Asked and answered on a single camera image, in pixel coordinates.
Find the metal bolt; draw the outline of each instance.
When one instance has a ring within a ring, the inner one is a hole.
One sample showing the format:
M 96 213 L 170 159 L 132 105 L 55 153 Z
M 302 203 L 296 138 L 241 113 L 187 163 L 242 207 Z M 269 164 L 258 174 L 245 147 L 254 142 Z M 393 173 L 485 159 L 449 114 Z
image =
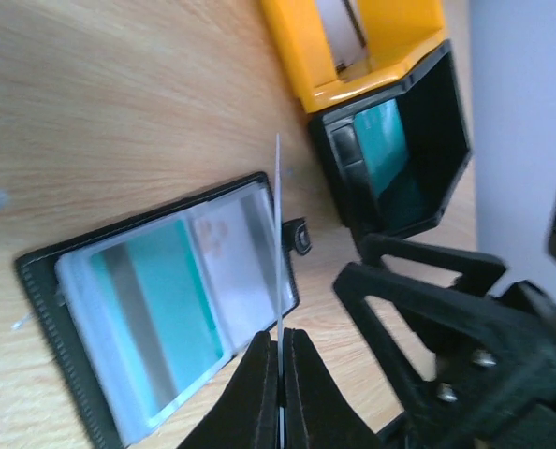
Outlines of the metal bolt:
M 496 366 L 496 360 L 494 359 L 494 355 L 486 351 L 485 349 L 476 349 L 474 351 L 474 356 L 472 357 L 472 361 L 482 368 L 491 368 Z
M 449 384 L 438 385 L 438 390 L 436 392 L 438 398 L 444 402 L 453 403 L 457 402 L 457 395 L 453 390 L 453 387 Z

